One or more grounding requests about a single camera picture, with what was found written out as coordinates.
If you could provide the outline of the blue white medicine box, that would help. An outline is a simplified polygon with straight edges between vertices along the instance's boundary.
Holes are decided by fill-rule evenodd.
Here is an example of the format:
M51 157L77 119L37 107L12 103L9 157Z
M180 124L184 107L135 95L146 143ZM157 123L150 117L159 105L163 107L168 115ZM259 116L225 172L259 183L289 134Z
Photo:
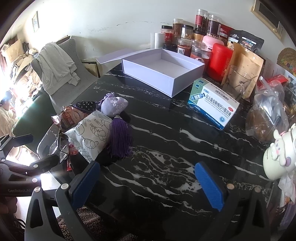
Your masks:
M193 82L188 104L224 129L239 107L239 102L205 78Z

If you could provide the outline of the black polka dot scrunchie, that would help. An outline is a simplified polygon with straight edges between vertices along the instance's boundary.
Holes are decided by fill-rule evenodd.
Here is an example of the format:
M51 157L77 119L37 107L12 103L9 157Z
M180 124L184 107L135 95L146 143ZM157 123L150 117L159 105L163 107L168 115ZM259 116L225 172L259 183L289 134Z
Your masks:
M74 108L79 109L85 113L92 113L97 109L98 103L96 101L80 101L74 104Z

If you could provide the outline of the brown red snack packet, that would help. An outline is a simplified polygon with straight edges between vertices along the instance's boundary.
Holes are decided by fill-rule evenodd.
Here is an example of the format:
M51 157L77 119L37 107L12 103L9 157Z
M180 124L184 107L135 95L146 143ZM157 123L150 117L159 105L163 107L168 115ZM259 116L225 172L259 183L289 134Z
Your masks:
M87 113L80 111L73 106L65 107L60 114L51 116L53 124L67 131L76 126L81 120L88 116Z

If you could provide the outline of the red white packet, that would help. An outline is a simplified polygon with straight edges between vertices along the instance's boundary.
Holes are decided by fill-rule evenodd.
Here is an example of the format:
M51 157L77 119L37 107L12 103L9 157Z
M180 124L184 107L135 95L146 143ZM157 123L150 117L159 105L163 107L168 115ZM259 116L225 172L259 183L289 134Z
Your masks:
M71 171L72 167L71 167L71 157L72 156L76 156L78 154L78 150L75 148L73 143L69 144L69 153L68 153L68 157L67 157L67 171Z

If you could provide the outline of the purple sachet pouch with tassel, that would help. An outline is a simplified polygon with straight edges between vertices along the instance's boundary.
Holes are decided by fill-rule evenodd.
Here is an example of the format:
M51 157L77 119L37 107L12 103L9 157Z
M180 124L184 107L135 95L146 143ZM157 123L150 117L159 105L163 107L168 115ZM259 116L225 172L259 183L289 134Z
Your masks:
M130 154L132 137L128 123L120 116L128 106L128 101L115 96L114 92L107 93L100 101L100 111L111 118L110 151L112 156L120 159Z

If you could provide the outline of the grey chair with cushion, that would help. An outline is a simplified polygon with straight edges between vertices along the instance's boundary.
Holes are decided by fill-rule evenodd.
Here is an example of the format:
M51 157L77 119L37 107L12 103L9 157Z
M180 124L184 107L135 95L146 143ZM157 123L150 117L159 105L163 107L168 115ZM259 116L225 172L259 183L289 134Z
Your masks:
M46 44L31 61L31 66L40 77L56 113L72 104L98 80L82 64L73 38L59 45Z

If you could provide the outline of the light grey garment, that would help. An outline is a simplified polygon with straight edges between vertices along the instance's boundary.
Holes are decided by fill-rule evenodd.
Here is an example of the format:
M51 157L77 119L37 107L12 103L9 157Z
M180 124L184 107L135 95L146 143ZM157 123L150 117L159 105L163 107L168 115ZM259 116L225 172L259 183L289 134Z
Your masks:
M43 87L49 95L53 95L67 83L77 86L80 82L80 77L75 72L76 64L56 43L46 44L36 60L41 66Z

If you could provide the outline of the white bread snack packet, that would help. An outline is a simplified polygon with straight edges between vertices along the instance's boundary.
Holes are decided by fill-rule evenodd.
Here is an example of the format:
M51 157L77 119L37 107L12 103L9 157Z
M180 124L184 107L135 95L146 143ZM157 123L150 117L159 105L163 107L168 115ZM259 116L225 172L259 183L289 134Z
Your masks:
M65 134L87 162L95 161L110 138L112 119L96 110Z

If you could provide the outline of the jar of seeds black lid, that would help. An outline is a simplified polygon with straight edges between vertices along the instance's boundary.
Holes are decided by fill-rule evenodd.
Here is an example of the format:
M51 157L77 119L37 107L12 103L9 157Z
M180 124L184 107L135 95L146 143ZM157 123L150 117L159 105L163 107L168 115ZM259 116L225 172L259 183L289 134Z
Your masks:
M193 38L194 27L191 25L184 24L181 30L181 38L183 39L192 39Z

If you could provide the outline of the red foil bag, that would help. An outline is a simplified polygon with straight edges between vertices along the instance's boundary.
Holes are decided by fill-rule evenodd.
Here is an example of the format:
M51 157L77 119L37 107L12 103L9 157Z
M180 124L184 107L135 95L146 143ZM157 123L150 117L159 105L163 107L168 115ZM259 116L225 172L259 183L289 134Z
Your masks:
M229 37L230 32L232 30L233 30L233 28L229 27L227 25L221 24L221 26L220 26L218 39L221 40L225 46L227 46L228 37Z

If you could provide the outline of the black lid dark jar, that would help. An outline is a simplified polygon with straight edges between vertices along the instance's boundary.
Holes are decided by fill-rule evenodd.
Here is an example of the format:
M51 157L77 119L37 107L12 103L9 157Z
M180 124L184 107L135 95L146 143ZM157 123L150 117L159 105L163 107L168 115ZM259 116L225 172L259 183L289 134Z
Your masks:
M163 49L164 50L169 50L172 52L176 52L177 53L177 48L178 46L176 44L173 43L163 43Z

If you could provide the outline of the black oatmeal bag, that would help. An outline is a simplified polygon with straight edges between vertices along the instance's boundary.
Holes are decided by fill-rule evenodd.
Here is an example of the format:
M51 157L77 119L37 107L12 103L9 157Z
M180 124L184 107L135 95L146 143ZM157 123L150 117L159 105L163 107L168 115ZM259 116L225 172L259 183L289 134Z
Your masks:
M264 39L244 30L231 30L227 39L227 47L234 50L234 43L240 44L244 48L256 53L261 50Z

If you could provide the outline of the white gift box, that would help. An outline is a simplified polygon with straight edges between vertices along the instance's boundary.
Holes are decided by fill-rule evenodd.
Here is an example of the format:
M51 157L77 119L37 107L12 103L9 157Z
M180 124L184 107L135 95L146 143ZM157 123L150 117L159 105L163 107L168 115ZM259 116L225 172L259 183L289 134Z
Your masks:
M122 49L96 58L100 64L120 60L123 73L174 97L203 75L205 64L169 50Z

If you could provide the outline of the jar with red powder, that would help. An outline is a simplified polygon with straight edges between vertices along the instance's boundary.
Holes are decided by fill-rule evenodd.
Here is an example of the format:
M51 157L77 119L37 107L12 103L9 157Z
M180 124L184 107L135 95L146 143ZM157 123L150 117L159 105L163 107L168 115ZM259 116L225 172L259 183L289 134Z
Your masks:
M177 53L190 57L192 40L180 38L177 43Z

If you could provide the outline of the red label sauce jar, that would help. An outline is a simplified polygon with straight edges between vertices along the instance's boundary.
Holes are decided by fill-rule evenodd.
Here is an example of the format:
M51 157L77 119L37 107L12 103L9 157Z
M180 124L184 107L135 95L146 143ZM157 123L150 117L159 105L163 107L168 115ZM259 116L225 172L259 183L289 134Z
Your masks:
M168 25L161 26L161 33L165 34L165 43L172 43L173 41L173 27Z

